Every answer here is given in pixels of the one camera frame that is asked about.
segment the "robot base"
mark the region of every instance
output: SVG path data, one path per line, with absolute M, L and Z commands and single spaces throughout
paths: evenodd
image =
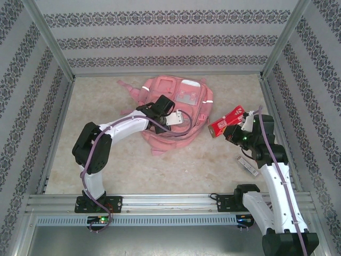
M 319 238 L 316 233 L 301 234 L 307 253 L 310 255 L 318 247 Z M 297 233 L 275 234 L 273 229 L 268 228 L 262 238 L 262 246 L 265 256 L 303 255 Z
M 78 196 L 75 205 L 75 213 L 106 213 L 105 210 L 97 206 L 85 193 L 82 191 L 82 196 Z M 107 193 L 97 199 L 97 201 L 104 205 L 112 213 L 121 213 L 122 197 L 121 196 L 107 196 Z
M 243 194 L 249 191 L 260 192 L 255 184 L 242 184 L 237 185 L 233 195 L 212 194 L 216 195 L 214 200 L 217 201 L 218 212 L 248 212 L 249 210 L 243 205 Z

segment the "backpack pocket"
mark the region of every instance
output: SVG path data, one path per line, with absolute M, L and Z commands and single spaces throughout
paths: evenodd
M 201 99 L 201 85 L 196 81 L 183 79 L 177 87 L 174 100 L 191 106 L 198 105 Z
M 170 76 L 159 76 L 155 80 L 152 87 L 152 92 L 164 94 L 166 97 L 171 97 L 175 91 L 176 79 Z

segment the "beige floor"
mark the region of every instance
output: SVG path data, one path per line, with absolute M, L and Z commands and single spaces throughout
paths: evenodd
M 147 78 L 76 79 L 47 194 L 81 193 L 79 167 L 71 154 L 81 130 L 90 121 L 95 124 L 114 121 L 121 117 L 121 110 L 136 107 L 127 91 L 117 85 L 117 80 L 141 87 Z M 188 78 L 199 79 L 202 76 Z M 242 105 L 246 111 L 258 109 L 259 104 L 265 107 L 256 75 L 205 78 L 214 92 L 211 121 L 237 105 Z M 207 128 L 186 148 L 169 151 L 162 156 L 152 156 L 150 146 L 136 133 L 111 148 L 109 162 L 103 170 L 104 187 L 110 194 L 229 193 L 238 184 L 255 183 L 261 191 L 267 191 L 261 175 L 254 177 L 237 162 L 239 155 L 239 147 L 225 141 L 223 136 L 212 139 Z

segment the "white label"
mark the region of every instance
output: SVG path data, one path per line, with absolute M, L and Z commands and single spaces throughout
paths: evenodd
M 238 162 L 241 163 L 246 170 L 248 170 L 250 173 L 252 173 L 254 176 L 257 176 L 259 173 L 248 163 L 244 158 L 239 156 L 237 158 Z
M 191 85 L 194 87 L 200 87 L 200 84 L 198 82 L 191 81 L 191 80 L 183 80 L 183 81 L 181 81 L 181 83 L 188 84 L 188 85 Z

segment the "vented metal panel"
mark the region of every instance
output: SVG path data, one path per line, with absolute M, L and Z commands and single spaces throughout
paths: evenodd
M 87 216 L 39 217 L 37 226 L 84 226 Z M 111 226 L 206 226 L 237 225 L 236 215 L 114 216 Z

